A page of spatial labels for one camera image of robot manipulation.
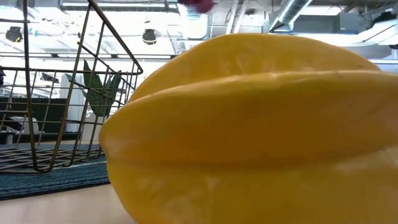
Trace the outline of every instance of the green plant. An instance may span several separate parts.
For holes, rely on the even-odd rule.
[[[83,79],[85,86],[89,87],[91,91],[85,91],[82,87],[80,87],[80,90],[83,92],[83,95],[85,98],[88,97],[88,103],[90,104],[91,109],[93,110],[94,114],[97,117],[104,117],[109,115],[111,112],[111,106],[115,101],[116,98],[116,93],[119,88],[119,84],[121,81],[121,77],[119,75],[113,74],[109,75],[109,78],[106,81],[104,90],[103,90],[103,83],[100,79],[100,76],[94,72],[93,77],[91,78],[91,68],[88,66],[88,63],[86,60],[84,60],[84,71],[89,71],[83,73]],[[72,81],[72,76],[69,74],[66,74],[69,82]]]

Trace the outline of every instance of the blue rug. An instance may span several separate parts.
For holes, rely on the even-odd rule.
[[[108,184],[105,157],[45,174],[0,174],[0,200]]]

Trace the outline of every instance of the wire basket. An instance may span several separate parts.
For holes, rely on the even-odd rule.
[[[98,135],[100,126],[109,117],[109,112],[105,113],[103,117],[95,116],[95,119],[91,121],[86,118],[86,114],[90,109],[98,114],[100,110],[111,111],[111,108],[122,107],[135,90],[137,76],[142,74],[143,70],[97,3],[94,0],[88,0],[88,3],[80,41],[77,43],[78,50],[73,70],[30,68],[27,0],[23,0],[24,20],[0,19],[0,22],[19,22],[24,25],[25,49],[24,68],[0,68],[7,74],[10,74],[11,71],[14,74],[13,83],[3,83],[0,86],[0,173],[43,173],[49,172],[55,167],[68,167],[75,163],[87,162],[104,156],[104,152],[96,141],[96,134]],[[92,10],[102,20],[96,52],[92,52],[84,45],[88,18]],[[131,59],[131,72],[115,72],[99,57],[105,28],[109,29]],[[94,58],[92,71],[78,70],[82,50]],[[106,67],[106,71],[95,70],[98,62]],[[62,87],[57,82],[65,73],[71,74],[70,84]],[[88,74],[90,84],[86,86],[78,82],[77,74],[84,74],[84,76]],[[24,77],[25,83],[16,82],[18,76]],[[50,81],[51,84],[40,83],[43,77],[47,77],[47,83]],[[102,88],[92,86],[95,77],[102,77]],[[108,82],[115,77],[120,79],[118,86],[117,82],[113,82],[113,85],[112,82]],[[81,104],[71,103],[72,92],[76,90],[85,93],[85,100]],[[38,91],[46,91],[49,93],[49,97],[36,98],[35,94]],[[57,91],[67,91],[66,99],[52,98]],[[90,105],[90,98],[99,99],[99,103]],[[81,119],[68,119],[68,114],[76,108],[83,108]],[[74,125],[77,131],[67,132],[65,128],[70,125]],[[87,133],[87,129],[90,135],[85,141],[83,135]]]

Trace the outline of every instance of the red object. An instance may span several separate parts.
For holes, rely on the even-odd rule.
[[[195,9],[200,13],[210,11],[214,6],[213,0],[178,0],[180,4],[195,6]]]

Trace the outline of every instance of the table surface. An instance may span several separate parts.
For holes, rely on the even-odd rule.
[[[6,224],[134,224],[112,186],[0,201]]]

